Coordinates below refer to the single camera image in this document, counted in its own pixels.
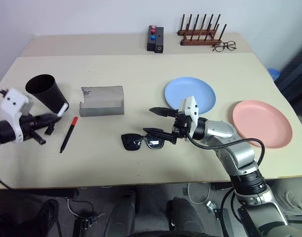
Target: eyeglasses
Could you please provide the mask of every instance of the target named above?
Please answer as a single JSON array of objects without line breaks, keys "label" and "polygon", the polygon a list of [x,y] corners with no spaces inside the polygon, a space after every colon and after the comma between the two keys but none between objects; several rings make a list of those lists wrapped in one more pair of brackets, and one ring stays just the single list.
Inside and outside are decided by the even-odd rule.
[{"label": "eyeglasses", "polygon": [[135,133],[124,134],[121,136],[123,146],[128,151],[136,151],[140,149],[142,140],[145,140],[148,147],[151,149],[160,149],[164,145],[164,140],[147,134],[141,136]]},{"label": "eyeglasses", "polygon": [[217,52],[222,52],[222,51],[224,51],[225,48],[227,48],[227,49],[229,49],[231,51],[233,51],[233,50],[236,49],[234,41],[221,42],[220,45],[215,45],[214,44],[213,48],[214,49],[212,51],[216,50]]}]

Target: pink plate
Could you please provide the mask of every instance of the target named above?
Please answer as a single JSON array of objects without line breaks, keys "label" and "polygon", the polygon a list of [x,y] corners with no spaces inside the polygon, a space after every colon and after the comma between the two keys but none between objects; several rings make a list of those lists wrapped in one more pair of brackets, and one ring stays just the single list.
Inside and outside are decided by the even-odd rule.
[{"label": "pink plate", "polygon": [[284,147],[293,136],[286,117],[278,109],[262,101],[246,100],[238,103],[232,118],[242,137],[260,139],[267,148]]}]

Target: red pen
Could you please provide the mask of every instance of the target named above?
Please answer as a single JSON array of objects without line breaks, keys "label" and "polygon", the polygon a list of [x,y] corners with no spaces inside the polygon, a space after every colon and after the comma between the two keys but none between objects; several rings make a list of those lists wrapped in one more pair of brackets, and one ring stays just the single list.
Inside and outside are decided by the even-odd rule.
[{"label": "red pen", "polygon": [[78,119],[77,117],[74,117],[74,119],[73,119],[73,121],[71,123],[71,126],[70,126],[70,128],[68,130],[68,133],[67,133],[66,137],[64,138],[64,141],[63,141],[62,146],[60,148],[60,153],[62,153],[62,151],[65,149],[65,147],[67,145],[68,140],[69,140],[69,138],[71,136],[71,133],[72,133],[72,131],[74,129],[74,126],[76,125],[77,119]]}]

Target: black cup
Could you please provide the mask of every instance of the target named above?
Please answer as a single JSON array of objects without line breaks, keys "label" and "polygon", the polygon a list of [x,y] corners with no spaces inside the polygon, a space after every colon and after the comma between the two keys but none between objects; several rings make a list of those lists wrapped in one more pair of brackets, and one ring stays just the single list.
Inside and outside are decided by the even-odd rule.
[{"label": "black cup", "polygon": [[56,114],[64,103],[68,104],[52,75],[43,74],[30,79],[25,89]]}]

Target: beige tabletop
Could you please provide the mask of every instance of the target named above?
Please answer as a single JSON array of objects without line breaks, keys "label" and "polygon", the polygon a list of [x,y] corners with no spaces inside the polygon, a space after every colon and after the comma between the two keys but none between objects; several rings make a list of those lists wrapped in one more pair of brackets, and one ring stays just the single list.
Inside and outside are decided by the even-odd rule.
[{"label": "beige tabletop", "polygon": [[[261,100],[279,109],[289,120],[293,138],[286,147],[266,149],[260,170],[265,178],[302,175],[302,125],[292,107],[253,53],[149,54],[99,56],[43,56],[17,58],[0,88],[25,92],[26,82],[51,74],[70,103],[53,134],[38,131],[46,140],[0,148],[0,178],[12,187],[48,188],[122,184],[228,181],[214,151],[204,151],[179,140],[159,150],[142,144],[126,151],[121,134],[145,134],[143,127],[171,132],[173,118],[157,116],[152,107],[167,107],[166,84],[178,77],[204,80],[216,93],[214,108],[203,117],[231,122],[233,107],[242,100]],[[59,149],[83,101],[82,86],[122,85],[125,115],[79,118],[62,154]],[[34,98],[33,115],[49,112]],[[256,157],[260,148],[253,146]]]}]

